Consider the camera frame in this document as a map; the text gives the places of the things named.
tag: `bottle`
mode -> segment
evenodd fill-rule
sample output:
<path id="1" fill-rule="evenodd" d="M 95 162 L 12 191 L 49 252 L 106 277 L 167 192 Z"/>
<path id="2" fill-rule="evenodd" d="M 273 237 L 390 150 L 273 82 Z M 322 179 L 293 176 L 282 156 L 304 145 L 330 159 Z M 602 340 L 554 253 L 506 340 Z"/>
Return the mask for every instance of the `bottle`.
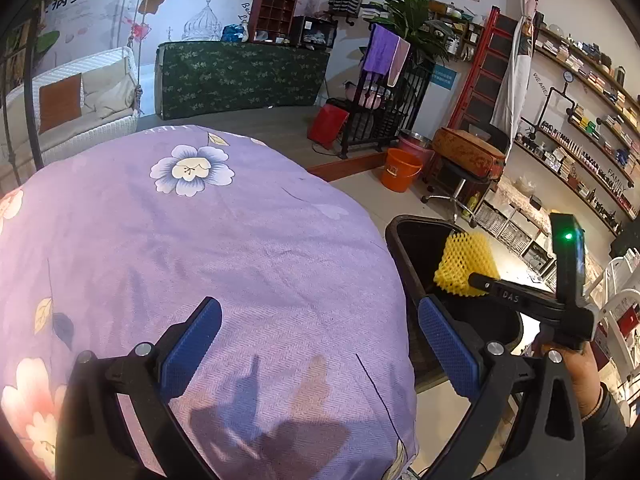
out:
<path id="1" fill-rule="evenodd" d="M 620 84 L 620 86 L 625 85 L 625 68 L 623 66 L 619 66 L 616 69 L 616 81 Z"/>
<path id="2" fill-rule="evenodd" d="M 476 207 L 476 205 L 478 205 L 478 201 L 480 200 L 480 192 L 476 191 L 476 194 L 473 195 L 468 202 L 466 203 L 466 206 L 471 209 L 471 211 L 474 210 L 474 208 Z M 466 209 L 463 209 L 462 211 L 462 218 L 464 218 L 465 220 L 469 220 L 469 218 L 471 218 L 471 215 L 469 214 L 469 211 L 467 211 Z"/>

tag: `flower pattern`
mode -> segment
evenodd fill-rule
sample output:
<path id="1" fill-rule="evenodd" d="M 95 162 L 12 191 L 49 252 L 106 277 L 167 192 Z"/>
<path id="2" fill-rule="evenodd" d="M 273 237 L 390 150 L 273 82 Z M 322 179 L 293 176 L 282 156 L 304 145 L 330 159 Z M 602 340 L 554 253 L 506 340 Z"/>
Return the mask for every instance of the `flower pattern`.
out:
<path id="1" fill-rule="evenodd" d="M 229 156 L 219 148 L 176 146 L 171 156 L 160 159 L 151 167 L 149 176 L 156 179 L 156 190 L 163 193 L 194 196 L 205 184 L 228 186 L 235 173 L 223 164 Z"/>
<path id="2" fill-rule="evenodd" d="M 0 233 L 2 232 L 4 221 L 13 218 L 20 211 L 23 195 L 24 192 L 18 188 L 10 191 L 0 200 Z"/>
<path id="3" fill-rule="evenodd" d="M 15 371 L 15 385 L 2 390 L 0 406 L 26 450 L 50 476 L 56 470 L 56 433 L 66 386 L 53 398 L 42 359 L 23 359 Z"/>

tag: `pink towel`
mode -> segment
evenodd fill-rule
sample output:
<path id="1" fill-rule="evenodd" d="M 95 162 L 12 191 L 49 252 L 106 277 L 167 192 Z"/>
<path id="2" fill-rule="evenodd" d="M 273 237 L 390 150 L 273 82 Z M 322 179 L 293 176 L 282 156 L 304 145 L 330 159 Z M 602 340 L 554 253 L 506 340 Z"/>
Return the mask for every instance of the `pink towel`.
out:
<path id="1" fill-rule="evenodd" d="M 396 46 L 396 51 L 394 53 L 394 58 L 391 60 L 391 68 L 389 69 L 389 86 L 394 87 L 398 82 L 398 76 L 400 75 L 400 71 L 402 70 L 402 66 L 404 65 L 404 60 L 406 59 L 406 55 L 409 53 L 409 47 L 411 46 L 407 41 L 402 38 L 398 38 L 398 46 Z"/>

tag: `human hand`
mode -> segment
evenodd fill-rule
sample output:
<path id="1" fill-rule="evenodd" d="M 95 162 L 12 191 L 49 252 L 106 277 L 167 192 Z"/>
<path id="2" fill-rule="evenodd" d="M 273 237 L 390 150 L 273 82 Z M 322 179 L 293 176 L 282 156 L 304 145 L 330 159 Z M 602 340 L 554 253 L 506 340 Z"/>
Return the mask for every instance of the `human hand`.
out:
<path id="1" fill-rule="evenodd" d="M 598 365 L 589 342 L 583 343 L 581 352 L 575 352 L 558 345 L 536 345 L 536 342 L 534 342 L 534 348 L 538 349 L 536 354 L 546 354 L 550 350 L 560 352 L 571 377 L 580 416 L 589 415 L 598 405 L 602 390 Z"/>

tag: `white wicker sofa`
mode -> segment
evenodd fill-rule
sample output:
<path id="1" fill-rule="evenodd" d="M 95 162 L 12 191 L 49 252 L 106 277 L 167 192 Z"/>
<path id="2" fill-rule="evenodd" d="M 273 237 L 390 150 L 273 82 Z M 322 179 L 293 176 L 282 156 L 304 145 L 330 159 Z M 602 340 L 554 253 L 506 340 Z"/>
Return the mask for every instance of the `white wicker sofa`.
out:
<path id="1" fill-rule="evenodd" d="M 136 61 L 133 51 L 126 46 L 105 50 L 92 56 L 82 57 L 59 67 L 49 70 L 33 78 L 33 108 L 36 121 L 36 130 L 40 129 L 40 87 L 55 83 L 78 73 L 88 72 L 94 68 L 108 66 L 122 59 L 127 59 L 129 74 L 135 85 L 138 84 Z M 24 87 L 18 86 L 12 90 L 6 98 L 7 110 L 12 110 L 12 102 L 16 99 L 24 100 Z M 80 92 L 80 106 L 84 105 L 84 94 Z M 15 102 L 22 113 L 24 108 L 20 102 Z M 103 119 L 95 112 L 84 114 L 81 117 L 60 124 L 38 135 L 40 151 L 44 164 L 50 164 L 56 160 L 70 157 L 80 153 L 91 146 L 95 146 L 105 140 L 115 139 L 136 131 L 139 112 L 136 104 L 126 110 L 116 112 Z M 18 167 L 20 180 L 24 183 L 36 169 L 33 163 L 33 154 L 28 138 L 25 138 L 26 121 L 16 127 L 9 122 L 9 133 L 12 140 L 12 149 L 15 153 L 15 164 Z M 18 186 L 14 170 L 8 161 L 8 149 L 4 124 L 0 116 L 0 188 L 2 193 Z"/>

